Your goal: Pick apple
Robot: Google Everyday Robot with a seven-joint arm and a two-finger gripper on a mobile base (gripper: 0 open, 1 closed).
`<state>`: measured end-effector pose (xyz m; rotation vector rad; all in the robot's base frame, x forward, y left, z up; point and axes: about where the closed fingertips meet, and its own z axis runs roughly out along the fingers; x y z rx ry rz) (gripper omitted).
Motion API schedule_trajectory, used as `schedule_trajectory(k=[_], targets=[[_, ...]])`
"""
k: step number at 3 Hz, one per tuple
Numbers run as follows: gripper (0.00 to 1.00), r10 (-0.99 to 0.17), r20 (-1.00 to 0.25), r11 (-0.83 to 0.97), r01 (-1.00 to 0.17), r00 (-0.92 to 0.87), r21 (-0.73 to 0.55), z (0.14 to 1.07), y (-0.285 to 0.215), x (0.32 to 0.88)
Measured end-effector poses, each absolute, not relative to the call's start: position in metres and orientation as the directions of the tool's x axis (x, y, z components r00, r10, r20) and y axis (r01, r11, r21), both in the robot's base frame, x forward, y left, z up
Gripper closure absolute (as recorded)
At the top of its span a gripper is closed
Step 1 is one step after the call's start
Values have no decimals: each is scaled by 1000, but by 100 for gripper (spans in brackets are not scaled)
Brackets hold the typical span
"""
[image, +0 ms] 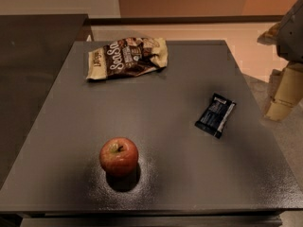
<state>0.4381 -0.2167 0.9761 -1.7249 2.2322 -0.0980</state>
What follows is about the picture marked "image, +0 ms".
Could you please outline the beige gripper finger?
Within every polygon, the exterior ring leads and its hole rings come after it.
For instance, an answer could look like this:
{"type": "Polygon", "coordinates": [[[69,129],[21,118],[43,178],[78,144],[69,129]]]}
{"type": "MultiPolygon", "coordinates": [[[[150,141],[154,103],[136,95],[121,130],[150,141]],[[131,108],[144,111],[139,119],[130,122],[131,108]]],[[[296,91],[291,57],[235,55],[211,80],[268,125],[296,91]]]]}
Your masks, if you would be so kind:
{"type": "Polygon", "coordinates": [[[258,36],[257,42],[265,45],[276,45],[280,23],[276,23],[258,36]]]}

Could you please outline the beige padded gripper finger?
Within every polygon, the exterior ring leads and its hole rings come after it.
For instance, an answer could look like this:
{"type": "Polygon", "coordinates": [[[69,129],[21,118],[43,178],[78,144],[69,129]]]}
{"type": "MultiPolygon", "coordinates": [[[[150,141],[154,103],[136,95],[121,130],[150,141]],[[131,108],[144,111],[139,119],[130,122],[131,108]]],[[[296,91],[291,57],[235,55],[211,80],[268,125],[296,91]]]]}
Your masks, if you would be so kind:
{"type": "Polygon", "coordinates": [[[302,99],[303,64],[290,61],[281,71],[272,71],[264,116],[273,121],[281,121],[302,99]]]}

